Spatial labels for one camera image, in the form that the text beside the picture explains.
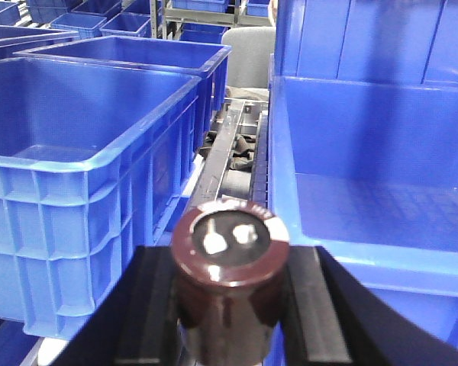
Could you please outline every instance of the metal frame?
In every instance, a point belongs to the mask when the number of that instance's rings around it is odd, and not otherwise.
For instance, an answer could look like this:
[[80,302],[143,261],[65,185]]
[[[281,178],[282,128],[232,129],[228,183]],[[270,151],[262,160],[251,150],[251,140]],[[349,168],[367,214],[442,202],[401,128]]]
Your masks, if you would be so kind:
[[[156,0],[151,1],[151,9],[156,8]],[[269,19],[265,17],[253,17],[245,14],[246,2],[243,0],[235,0],[234,14],[217,13],[213,11],[196,11],[172,8],[169,0],[161,0],[161,8],[163,9],[163,17],[161,21],[162,38],[168,38],[167,23],[174,21],[177,23],[197,23],[210,25],[223,25],[227,27],[243,27],[243,26],[271,26]],[[159,29],[156,21],[153,22],[153,12],[151,12],[151,27],[153,30],[152,37],[157,37]]]

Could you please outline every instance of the brown capacitor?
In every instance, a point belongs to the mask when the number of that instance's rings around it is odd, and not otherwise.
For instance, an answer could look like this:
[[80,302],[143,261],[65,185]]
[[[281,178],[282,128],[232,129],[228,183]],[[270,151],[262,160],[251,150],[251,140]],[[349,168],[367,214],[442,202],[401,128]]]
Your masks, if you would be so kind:
[[256,204],[225,200],[186,213],[173,233],[185,346],[204,366],[254,366],[283,310],[289,235]]

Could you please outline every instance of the blue plastic crate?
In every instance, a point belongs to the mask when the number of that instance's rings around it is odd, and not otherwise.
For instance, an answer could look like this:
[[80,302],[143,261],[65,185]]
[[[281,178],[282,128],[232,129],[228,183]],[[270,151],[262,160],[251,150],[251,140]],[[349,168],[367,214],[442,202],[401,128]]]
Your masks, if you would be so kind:
[[145,14],[120,13],[104,24],[103,36],[151,37],[151,17]]
[[68,8],[53,8],[42,6],[27,7],[32,21],[35,23],[50,23],[54,19],[68,12]]
[[0,318],[24,321],[27,334],[69,339],[134,247],[156,242],[190,164],[199,82],[0,61]]
[[224,33],[227,30],[227,27],[209,24],[184,23],[183,29],[185,31],[199,31],[220,34]]
[[42,39],[39,38],[36,40],[21,40],[15,38],[15,40],[10,41],[9,43],[0,44],[0,59],[13,57],[14,53],[18,51],[28,50],[35,47],[51,46],[54,44],[70,42],[77,39],[78,34],[76,32],[65,32],[63,37],[43,37]]
[[221,44],[222,35],[227,30],[225,28],[220,33],[214,32],[201,32],[199,30],[187,30],[185,29],[180,36],[180,40],[188,41],[188,42],[197,42],[197,43],[214,43],[214,44]]
[[0,2],[0,24],[14,25],[21,20],[18,4],[14,2]]
[[99,15],[107,19],[113,18],[122,10],[122,1],[118,0],[86,0],[72,10],[73,13]]
[[66,13],[51,22],[51,27],[68,31],[78,31],[82,39],[100,37],[100,27],[107,22],[106,17],[98,15]]
[[82,0],[25,0],[28,6],[52,7],[52,8],[74,8]]
[[174,8],[225,13],[229,0],[172,0]]
[[292,243],[458,347],[458,2],[283,2],[275,62],[269,204]]
[[[151,4],[150,3],[151,3],[150,1],[145,1],[145,0],[134,0],[124,9],[124,12],[151,15]],[[161,17],[162,17],[161,2],[158,1],[158,4],[159,4],[160,9],[158,11],[158,16],[156,17],[156,21],[158,24],[161,24]]]
[[197,115],[192,131],[195,135],[195,150],[202,145],[203,133],[210,127],[211,96],[214,95],[214,104],[218,109],[224,101],[227,56],[230,50],[230,47],[221,45],[147,38],[102,37],[58,47],[29,50],[21,55],[81,60],[84,63],[115,63],[125,67],[181,72],[201,77]]
[[78,38],[78,34],[62,30],[0,25],[0,46],[66,37],[71,37],[71,40],[74,40]]
[[269,0],[247,0],[246,14],[254,17],[268,17]]

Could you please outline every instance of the chair backrest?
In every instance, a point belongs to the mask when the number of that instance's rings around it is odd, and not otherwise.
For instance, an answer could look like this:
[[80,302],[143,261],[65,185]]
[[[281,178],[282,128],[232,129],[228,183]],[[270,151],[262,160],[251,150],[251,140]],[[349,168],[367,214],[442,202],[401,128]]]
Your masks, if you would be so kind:
[[275,50],[275,34],[274,27],[241,27],[222,36],[222,43],[232,46],[227,85],[268,88],[269,55]]

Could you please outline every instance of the crate rim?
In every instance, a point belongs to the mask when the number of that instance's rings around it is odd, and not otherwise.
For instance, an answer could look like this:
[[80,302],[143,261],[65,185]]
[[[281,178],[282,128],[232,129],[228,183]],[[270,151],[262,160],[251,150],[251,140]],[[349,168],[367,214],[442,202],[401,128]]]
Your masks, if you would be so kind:
[[[29,50],[24,50],[24,51],[18,51],[15,53],[16,56],[33,56],[37,58],[44,58],[44,59],[50,59],[50,55],[47,54],[40,54],[36,52],[41,52],[45,51],[51,48],[56,48],[56,47],[61,47],[61,46],[67,46],[67,45],[73,45],[73,44],[78,44],[78,43],[87,43],[87,42],[101,42],[102,40],[107,40],[111,38],[118,38],[118,39],[127,39],[131,42],[150,42],[150,43],[182,43],[182,44],[193,44],[196,46],[204,45],[205,47],[211,47],[211,48],[218,48],[219,51],[216,52],[210,59],[208,59],[204,66],[201,67],[200,69],[196,69],[197,72],[203,72],[203,73],[210,73],[215,71],[215,69],[223,62],[223,60],[229,56],[229,54],[232,52],[232,47],[228,45],[222,45],[222,44],[214,44],[214,43],[199,43],[199,42],[188,42],[188,41],[180,41],[180,40],[158,40],[156,38],[141,38],[141,37],[128,37],[128,36],[117,36],[117,35],[111,35],[111,36],[104,36],[104,37],[96,37],[96,38],[88,38],[84,40],[74,40],[73,42],[65,42],[65,43],[59,43],[59,44],[53,44],[50,46],[44,46],[44,47],[37,47],[37,48],[31,48]],[[88,60],[88,63],[92,64],[99,64],[99,65],[105,65],[105,60],[97,60],[97,59],[88,59],[88,58],[82,58],[82,57],[73,57],[73,56],[57,56],[54,55],[55,59],[61,60],[61,61],[72,61],[72,62],[80,62],[79,60],[82,60],[81,62],[86,62]],[[129,61],[109,61],[110,63],[115,63],[116,65],[125,65],[128,68],[133,68],[133,69],[144,69],[140,67],[140,63],[132,63]],[[163,71],[163,72],[181,72],[181,71],[186,71],[187,68],[181,67],[181,66],[165,66],[165,65],[149,65],[149,70],[153,71]]]
[[[18,27],[15,27],[13,25],[2,25],[0,24],[0,28],[1,29],[17,29]],[[44,28],[31,28],[31,29],[35,29],[35,30],[39,30],[39,31],[44,31],[44,33],[42,34],[29,34],[27,36],[16,36],[16,37],[4,37],[4,38],[0,38],[0,42],[7,42],[9,41],[10,39],[13,39],[13,38],[18,38],[20,40],[28,40],[32,37],[53,37],[53,36],[59,36],[58,38],[61,38],[61,36],[63,36],[64,34],[68,35],[68,34],[73,34],[73,33],[77,33],[75,32],[74,30],[60,30],[60,29],[53,29],[53,28],[47,28],[47,29],[44,29]]]
[[[71,18],[72,16],[75,16],[75,18],[79,18],[79,17],[98,18],[98,23],[93,27],[80,27],[80,26],[76,26],[76,25],[58,24],[56,22],[59,19]],[[51,25],[59,25],[61,27],[70,27],[70,28],[76,28],[76,29],[81,28],[81,29],[94,30],[96,28],[99,28],[99,27],[103,26],[107,22],[107,20],[108,20],[107,17],[103,17],[101,15],[83,14],[83,13],[64,13],[64,14],[60,15],[58,18],[56,18],[53,21],[51,21]]]
[[[0,59],[0,63],[13,63],[13,62],[38,62],[37,59],[32,57],[15,57],[12,59]],[[85,65],[82,62],[40,59],[39,62],[46,63],[63,63],[72,65]],[[151,73],[154,70],[132,69],[111,65],[90,64],[88,67],[99,69],[123,69],[135,72]],[[196,85],[201,81],[198,76],[194,75],[181,75],[185,78],[185,84],[179,88],[174,95],[170,95],[163,103],[155,107],[150,113],[143,116],[137,122],[127,128],[121,135],[117,136],[102,150],[98,151],[94,156],[82,160],[81,162],[54,162],[43,161],[26,158],[17,158],[11,156],[0,156],[0,167],[14,168],[23,170],[34,170],[36,172],[53,172],[53,173],[72,173],[72,172],[88,172],[90,170],[98,169],[113,162],[124,150],[124,147],[133,143],[138,137],[140,132],[146,132],[162,117],[169,109],[179,101],[181,101]]]

